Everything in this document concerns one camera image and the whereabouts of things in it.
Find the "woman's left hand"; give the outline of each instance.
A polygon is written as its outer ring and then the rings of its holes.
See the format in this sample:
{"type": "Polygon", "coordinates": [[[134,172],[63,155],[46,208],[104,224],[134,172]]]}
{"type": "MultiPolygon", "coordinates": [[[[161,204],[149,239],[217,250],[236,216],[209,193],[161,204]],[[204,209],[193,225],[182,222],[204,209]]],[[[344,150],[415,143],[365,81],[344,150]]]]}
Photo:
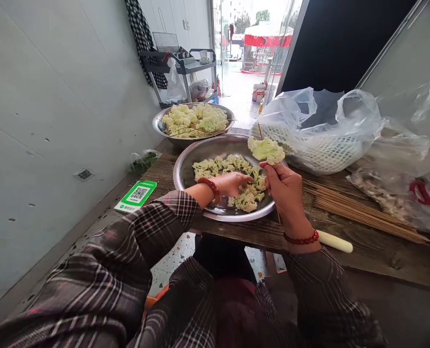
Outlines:
{"type": "Polygon", "coordinates": [[[236,197],[239,194],[239,186],[246,187],[248,182],[253,182],[250,175],[230,172],[210,178],[218,187],[220,195],[236,197]]]}

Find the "metal shelf rack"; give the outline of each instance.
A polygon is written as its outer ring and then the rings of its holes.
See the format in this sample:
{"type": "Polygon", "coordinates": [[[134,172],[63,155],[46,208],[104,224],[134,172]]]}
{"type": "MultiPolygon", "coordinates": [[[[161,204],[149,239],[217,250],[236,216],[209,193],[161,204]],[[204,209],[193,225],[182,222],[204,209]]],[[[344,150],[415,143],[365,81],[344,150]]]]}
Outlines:
{"type": "Polygon", "coordinates": [[[139,55],[144,58],[144,66],[146,67],[147,71],[149,72],[150,80],[152,81],[153,89],[155,91],[155,94],[158,98],[158,103],[160,104],[160,107],[162,109],[166,109],[167,107],[171,106],[171,104],[167,104],[162,101],[162,97],[160,95],[160,92],[157,88],[157,84],[155,83],[155,78],[153,77],[153,73],[169,73],[170,67],[168,66],[168,58],[174,58],[176,61],[176,70],[179,75],[182,75],[182,80],[184,83],[184,88],[186,89],[186,95],[188,96],[188,99],[191,97],[191,93],[189,91],[189,83],[187,79],[187,75],[191,75],[193,73],[196,73],[201,70],[205,69],[211,69],[213,68],[212,75],[213,75],[213,82],[215,84],[215,89],[213,93],[211,93],[204,102],[208,102],[209,100],[212,100],[213,98],[218,96],[218,90],[217,90],[217,84],[216,84],[216,54],[215,51],[211,48],[193,48],[189,51],[189,56],[193,58],[191,55],[191,52],[200,52],[200,51],[207,51],[212,53],[212,61],[208,64],[200,64],[198,59],[195,59],[195,61],[187,63],[183,59],[179,59],[174,53],[171,52],[158,52],[158,51],[146,51],[146,52],[139,52],[139,55]],[[155,57],[157,64],[152,64],[149,61],[149,57],[155,57]]]}

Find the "woman's right hand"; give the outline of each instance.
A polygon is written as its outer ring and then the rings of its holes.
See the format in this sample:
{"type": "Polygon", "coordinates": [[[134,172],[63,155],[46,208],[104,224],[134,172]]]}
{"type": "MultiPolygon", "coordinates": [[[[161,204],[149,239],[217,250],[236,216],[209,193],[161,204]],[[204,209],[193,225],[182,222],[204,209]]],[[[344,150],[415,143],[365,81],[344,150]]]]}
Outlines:
{"type": "Polygon", "coordinates": [[[271,166],[261,162],[260,167],[267,174],[265,184],[279,213],[283,217],[305,216],[302,203],[302,177],[282,164],[271,166]]]}
{"type": "MultiPolygon", "coordinates": [[[[265,184],[276,208],[283,219],[284,232],[292,239],[306,239],[313,236],[313,227],[305,216],[302,203],[302,177],[282,164],[269,165],[261,162],[267,177],[265,184]]],[[[296,245],[288,243],[293,254],[306,254],[321,249],[319,242],[296,245]]]]}

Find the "plaid sleeve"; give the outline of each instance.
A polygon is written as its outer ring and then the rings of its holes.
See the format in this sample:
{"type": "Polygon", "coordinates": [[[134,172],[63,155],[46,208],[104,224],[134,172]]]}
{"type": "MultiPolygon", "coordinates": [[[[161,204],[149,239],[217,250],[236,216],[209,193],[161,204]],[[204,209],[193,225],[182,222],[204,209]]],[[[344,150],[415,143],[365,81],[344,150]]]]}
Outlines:
{"type": "Polygon", "coordinates": [[[298,327],[317,347],[386,347],[378,321],[357,301],[344,270],[325,249],[284,255],[298,298],[298,327]]]}
{"type": "Polygon", "coordinates": [[[0,325],[0,347],[123,347],[135,335],[150,268],[197,210],[173,191],[93,236],[47,278],[33,306],[0,325]]]}

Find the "stainless steel bowl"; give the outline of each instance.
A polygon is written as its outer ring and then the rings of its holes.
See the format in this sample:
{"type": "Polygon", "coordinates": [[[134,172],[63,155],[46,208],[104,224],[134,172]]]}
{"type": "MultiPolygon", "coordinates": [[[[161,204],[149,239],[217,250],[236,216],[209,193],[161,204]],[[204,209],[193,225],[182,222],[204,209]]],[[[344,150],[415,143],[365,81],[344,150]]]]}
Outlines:
{"type": "MultiPolygon", "coordinates": [[[[187,105],[190,109],[192,109],[192,107],[197,106],[199,103],[185,103],[184,105],[187,105]]],[[[213,107],[217,107],[223,110],[226,110],[226,117],[228,119],[228,125],[226,126],[226,129],[223,131],[226,132],[228,129],[230,129],[234,123],[234,113],[229,110],[227,107],[222,106],[222,105],[218,105],[218,104],[212,104],[213,107]]],[[[158,134],[161,134],[165,137],[168,138],[168,140],[177,148],[187,148],[190,144],[195,143],[199,140],[202,139],[207,139],[207,138],[212,138],[214,136],[217,136],[217,134],[213,134],[213,135],[207,135],[201,138],[178,138],[178,137],[171,137],[168,134],[165,133],[165,129],[166,129],[166,125],[162,122],[162,118],[163,116],[167,115],[170,113],[172,106],[165,109],[165,110],[161,110],[154,118],[152,121],[152,125],[153,128],[155,129],[155,131],[158,134]]]]}
{"type": "MultiPolygon", "coordinates": [[[[173,181],[176,189],[184,190],[195,185],[195,174],[192,168],[194,162],[213,159],[216,156],[226,158],[227,155],[233,154],[242,155],[252,166],[258,166],[260,161],[252,156],[252,152],[247,147],[248,138],[247,135],[241,134],[223,134],[190,145],[180,154],[175,163],[173,181]]],[[[218,221],[244,222],[262,218],[274,209],[273,199],[268,196],[268,193],[265,194],[264,199],[258,205],[258,209],[250,213],[242,210],[236,212],[234,208],[229,208],[227,204],[228,199],[222,197],[216,207],[205,208],[204,216],[218,221]]]]}

